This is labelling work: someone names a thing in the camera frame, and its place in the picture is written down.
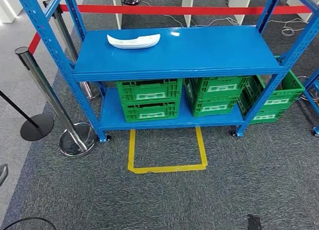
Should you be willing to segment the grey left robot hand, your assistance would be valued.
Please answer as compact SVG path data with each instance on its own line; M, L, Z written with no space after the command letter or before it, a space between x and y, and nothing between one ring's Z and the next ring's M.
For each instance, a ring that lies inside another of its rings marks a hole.
M8 164L3 164L0 166L0 186L2 186L4 181L8 175L8 167Z

